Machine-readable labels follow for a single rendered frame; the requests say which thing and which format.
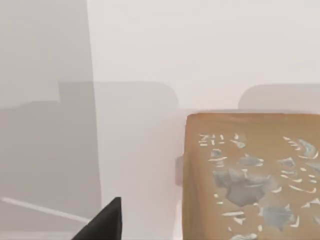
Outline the brown book with pale print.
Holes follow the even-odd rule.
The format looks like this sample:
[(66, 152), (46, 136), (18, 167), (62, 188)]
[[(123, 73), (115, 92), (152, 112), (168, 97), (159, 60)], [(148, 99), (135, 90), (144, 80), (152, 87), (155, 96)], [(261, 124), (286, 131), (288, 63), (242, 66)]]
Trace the brown book with pale print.
[(186, 119), (183, 240), (320, 240), (320, 114)]

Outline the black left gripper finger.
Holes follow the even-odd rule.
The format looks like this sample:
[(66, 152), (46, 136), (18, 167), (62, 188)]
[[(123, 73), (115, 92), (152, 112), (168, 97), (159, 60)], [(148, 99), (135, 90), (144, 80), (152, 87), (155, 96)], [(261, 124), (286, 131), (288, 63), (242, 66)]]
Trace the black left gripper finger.
[(71, 240), (122, 240), (122, 198), (115, 197)]

